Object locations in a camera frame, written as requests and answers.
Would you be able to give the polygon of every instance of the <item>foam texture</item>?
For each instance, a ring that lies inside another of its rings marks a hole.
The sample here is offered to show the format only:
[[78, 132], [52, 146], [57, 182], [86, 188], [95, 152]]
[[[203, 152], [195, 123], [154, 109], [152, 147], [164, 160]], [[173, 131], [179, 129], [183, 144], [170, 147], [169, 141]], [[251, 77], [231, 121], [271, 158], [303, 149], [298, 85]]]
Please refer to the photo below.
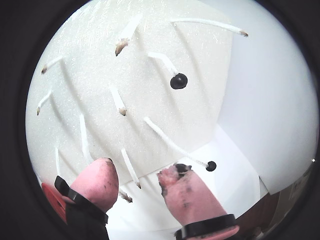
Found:
[[[137, 14], [143, 14], [141, 22], [116, 57], [118, 35]], [[143, 121], [146, 116], [188, 152], [212, 139], [225, 94], [232, 33], [199, 23], [171, 24], [172, 17], [230, 23], [195, 0], [90, 1], [53, 36], [36, 66], [26, 106], [29, 155], [42, 182], [53, 184], [56, 178], [55, 147], [67, 183], [87, 166], [81, 113], [91, 156], [111, 158], [120, 184], [132, 181], [121, 148], [138, 177], [182, 157]], [[188, 77], [187, 86], [172, 89], [169, 71], [160, 60], [148, 58], [148, 52], [166, 54]], [[62, 61], [41, 74], [59, 56]], [[118, 89], [127, 116], [118, 113], [110, 86]], [[51, 97], [37, 116], [37, 105], [49, 89]]]

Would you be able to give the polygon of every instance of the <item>pink rubber finger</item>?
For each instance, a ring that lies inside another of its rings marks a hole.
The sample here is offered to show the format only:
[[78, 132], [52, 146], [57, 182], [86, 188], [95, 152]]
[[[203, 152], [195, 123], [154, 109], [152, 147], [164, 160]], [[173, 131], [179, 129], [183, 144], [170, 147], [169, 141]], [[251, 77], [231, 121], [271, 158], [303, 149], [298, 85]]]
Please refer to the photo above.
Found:
[[[107, 212], [118, 198], [119, 180], [115, 165], [109, 158], [99, 158], [87, 166], [70, 186], [103, 212]], [[63, 197], [68, 203], [74, 203]]]
[[[165, 204], [182, 226], [227, 214], [194, 171], [188, 170], [181, 177], [177, 168], [173, 165], [159, 172], [157, 176], [162, 187]], [[207, 237], [202, 239], [224, 240], [238, 231], [239, 226], [233, 226], [208, 234]]]

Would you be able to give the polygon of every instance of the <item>black finger strap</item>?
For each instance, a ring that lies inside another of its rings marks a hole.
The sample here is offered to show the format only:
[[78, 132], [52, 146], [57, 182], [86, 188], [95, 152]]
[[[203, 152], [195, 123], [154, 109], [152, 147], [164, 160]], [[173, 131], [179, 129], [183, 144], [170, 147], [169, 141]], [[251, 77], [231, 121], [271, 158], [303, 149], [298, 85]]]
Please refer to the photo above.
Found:
[[82, 209], [82, 211], [87, 212], [93, 218], [97, 219], [100, 223], [108, 223], [109, 217], [106, 213], [104, 213], [100, 208], [98, 208], [84, 196], [71, 189], [67, 182], [60, 176], [56, 176], [54, 186], [62, 196], [68, 197], [73, 200], [75, 204]]
[[236, 225], [235, 216], [233, 214], [228, 214], [187, 224], [176, 231], [174, 235], [176, 240], [186, 240], [188, 238], [221, 231]]

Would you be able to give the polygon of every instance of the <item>red object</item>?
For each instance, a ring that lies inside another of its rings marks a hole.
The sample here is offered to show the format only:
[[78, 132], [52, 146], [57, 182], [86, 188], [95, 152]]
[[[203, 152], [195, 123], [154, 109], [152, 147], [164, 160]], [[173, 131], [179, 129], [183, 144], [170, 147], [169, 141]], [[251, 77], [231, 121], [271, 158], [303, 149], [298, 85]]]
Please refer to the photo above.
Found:
[[44, 195], [48, 199], [55, 212], [60, 216], [60, 218], [62, 218], [65, 223], [67, 223], [66, 203], [62, 199], [62, 195], [56, 190], [54, 186], [42, 183], [41, 187]]

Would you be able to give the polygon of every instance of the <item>white foam block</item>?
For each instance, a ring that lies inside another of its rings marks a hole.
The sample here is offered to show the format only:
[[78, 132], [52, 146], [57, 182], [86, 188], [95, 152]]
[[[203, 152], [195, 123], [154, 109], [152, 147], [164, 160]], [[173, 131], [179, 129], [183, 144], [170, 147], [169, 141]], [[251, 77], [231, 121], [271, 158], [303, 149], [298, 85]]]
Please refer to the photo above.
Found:
[[[116, 57], [119, 34], [138, 14], [143, 17], [132, 40]], [[68, 162], [61, 174], [69, 184], [74, 172], [87, 166], [81, 151], [81, 113], [90, 154], [112, 158], [121, 184], [132, 180], [121, 148], [138, 177], [182, 157], [143, 121], [146, 116], [188, 152], [212, 139], [225, 94], [232, 33], [199, 23], [174, 25], [169, 23], [173, 16], [230, 23], [221, 12], [195, 0], [109, 0], [90, 1], [57, 31], [35, 69], [26, 106], [27, 145], [42, 181], [53, 184], [56, 178], [54, 146]], [[169, 71], [160, 60], [148, 58], [148, 52], [166, 54], [188, 77], [187, 86], [172, 89]], [[63, 59], [41, 74], [43, 66], [59, 56]], [[110, 85], [118, 89], [127, 116], [118, 113]], [[37, 116], [38, 102], [49, 86], [51, 98]]]

